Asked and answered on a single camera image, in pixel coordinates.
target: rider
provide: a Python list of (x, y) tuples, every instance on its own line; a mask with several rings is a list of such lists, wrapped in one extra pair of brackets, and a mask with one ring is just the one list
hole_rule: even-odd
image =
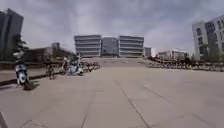
[(76, 65), (75, 72), (77, 72), (78, 69), (80, 68), (80, 63), (81, 63), (80, 60), (81, 60), (81, 55), (80, 55), (80, 53), (77, 53), (77, 54), (73, 57), (73, 59), (71, 60), (71, 64)]
[(47, 69), (46, 69), (47, 72), (52, 68), (53, 62), (52, 62), (51, 58), (52, 58), (51, 56), (48, 56), (45, 60), (45, 64), (46, 64), (46, 67), (47, 67)]
[[(20, 50), (19, 52), (15, 52), (13, 53), (13, 56), (16, 57), (16, 61), (15, 61), (15, 65), (25, 65), (25, 62), (22, 60), (22, 56), (24, 55), (24, 52), (22, 50)], [(24, 70), (24, 73), (25, 75), (27, 76), (27, 70), (26, 69), (23, 69)], [(18, 69), (16, 68), (16, 77), (17, 77), (17, 84), (19, 85), (20, 82), (19, 82), (19, 71)]]

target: plaza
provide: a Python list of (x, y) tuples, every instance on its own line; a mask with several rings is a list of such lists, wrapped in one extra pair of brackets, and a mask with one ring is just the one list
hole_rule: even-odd
[(224, 74), (107, 67), (0, 90), (9, 128), (223, 128)]

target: sky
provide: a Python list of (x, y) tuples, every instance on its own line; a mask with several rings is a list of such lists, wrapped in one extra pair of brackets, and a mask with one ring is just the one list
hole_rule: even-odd
[(31, 48), (75, 51), (74, 35), (143, 36), (157, 51), (192, 53), (192, 24), (224, 14), (223, 0), (0, 0), (24, 16), (22, 36)]

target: tall building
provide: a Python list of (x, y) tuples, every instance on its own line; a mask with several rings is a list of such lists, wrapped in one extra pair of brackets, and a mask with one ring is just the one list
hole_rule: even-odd
[(150, 47), (144, 47), (143, 48), (143, 55), (145, 57), (151, 57), (152, 56), (152, 48), (150, 48)]
[(76, 52), (82, 54), (82, 57), (100, 57), (101, 56), (101, 35), (75, 36)]
[(192, 26), (195, 59), (220, 61), (224, 59), (224, 15)]
[(120, 57), (142, 57), (144, 37), (119, 36)]
[(101, 56), (118, 56), (118, 39), (104, 37), (102, 40)]
[(23, 16), (7, 9), (0, 12), (0, 60), (13, 60), (14, 37), (21, 33)]

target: building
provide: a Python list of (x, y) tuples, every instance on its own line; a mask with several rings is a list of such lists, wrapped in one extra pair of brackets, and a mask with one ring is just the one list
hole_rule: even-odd
[(73, 57), (75, 53), (60, 47), (60, 43), (52, 43), (48, 47), (29, 49), (24, 59), (27, 62), (43, 62), (49, 55), (54, 59), (62, 60), (64, 57)]
[(195, 59), (220, 61), (224, 58), (224, 15), (208, 22), (192, 25), (195, 44)]
[(102, 40), (101, 56), (118, 56), (118, 39), (114, 37), (104, 37)]
[(101, 35), (75, 36), (76, 52), (81, 53), (82, 57), (101, 56)]
[(119, 36), (119, 57), (142, 57), (144, 37)]
[(0, 12), (0, 60), (14, 59), (14, 37), (21, 33), (23, 19), (11, 9)]
[(151, 57), (152, 56), (152, 48), (144, 47), (143, 48), (143, 55), (144, 55), (144, 57)]
[(184, 60), (187, 55), (187, 52), (178, 51), (178, 50), (170, 50), (159, 52), (158, 57), (163, 60)]

